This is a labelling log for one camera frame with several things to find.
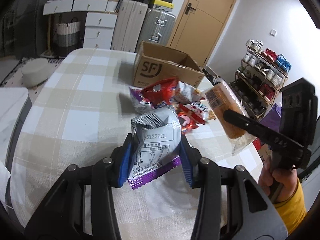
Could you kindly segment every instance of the light switch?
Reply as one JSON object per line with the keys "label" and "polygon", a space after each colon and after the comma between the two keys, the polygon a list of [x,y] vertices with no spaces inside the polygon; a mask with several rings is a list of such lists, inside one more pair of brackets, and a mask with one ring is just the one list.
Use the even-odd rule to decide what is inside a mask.
{"label": "light switch", "polygon": [[270,35],[276,37],[277,36],[277,31],[276,30],[271,30]]}

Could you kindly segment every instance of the floor mat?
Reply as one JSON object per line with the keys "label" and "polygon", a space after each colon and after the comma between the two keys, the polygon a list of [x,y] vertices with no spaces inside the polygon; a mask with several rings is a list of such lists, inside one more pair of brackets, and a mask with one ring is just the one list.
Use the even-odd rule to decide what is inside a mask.
{"label": "floor mat", "polygon": [[[7,78],[0,84],[0,87],[25,87],[23,85],[22,81],[22,67],[33,60],[35,58],[25,57],[23,58],[17,66],[11,71],[11,73],[7,76]],[[63,59],[48,59],[48,68],[49,68],[49,77],[52,75],[52,73],[57,69],[57,67],[60,65],[60,63],[63,61]],[[41,92],[42,88],[44,87],[44,84],[47,81],[44,81],[40,84],[38,84],[35,87],[28,88],[29,90],[29,97],[32,102],[36,100],[39,93]]]}

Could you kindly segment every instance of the white stool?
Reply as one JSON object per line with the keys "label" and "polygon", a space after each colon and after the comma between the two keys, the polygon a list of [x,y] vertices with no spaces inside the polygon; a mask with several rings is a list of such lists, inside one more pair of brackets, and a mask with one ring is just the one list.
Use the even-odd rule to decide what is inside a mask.
{"label": "white stool", "polygon": [[34,87],[49,77],[48,60],[37,58],[25,64],[21,70],[22,81],[26,87]]}

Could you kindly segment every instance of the drawer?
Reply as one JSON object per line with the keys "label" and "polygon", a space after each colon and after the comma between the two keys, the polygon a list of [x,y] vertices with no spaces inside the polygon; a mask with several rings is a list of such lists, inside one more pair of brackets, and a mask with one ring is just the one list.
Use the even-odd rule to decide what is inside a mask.
{"label": "drawer", "polygon": [[108,0],[75,0],[72,11],[106,11]]}
{"label": "drawer", "polygon": [[114,12],[119,0],[108,0],[106,12]]}
{"label": "drawer", "polygon": [[111,13],[87,13],[85,26],[114,28],[118,14]]}
{"label": "drawer", "polygon": [[113,28],[90,27],[85,28],[84,38],[112,40]]}
{"label": "drawer", "polygon": [[111,48],[111,39],[110,40],[98,40],[98,39],[84,38],[83,47],[84,48],[96,48],[96,49],[110,49]]}
{"label": "drawer", "polygon": [[53,0],[45,3],[43,7],[43,15],[71,12],[74,0]]}

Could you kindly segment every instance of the sf logo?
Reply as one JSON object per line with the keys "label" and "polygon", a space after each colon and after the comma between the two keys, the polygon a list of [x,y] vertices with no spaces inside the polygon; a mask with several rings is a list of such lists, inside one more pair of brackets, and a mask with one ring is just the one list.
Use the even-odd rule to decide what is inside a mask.
{"label": "sf logo", "polygon": [[141,69],[140,75],[143,77],[156,77],[159,75],[162,68],[162,64],[156,64],[145,61],[143,63],[143,68]]}

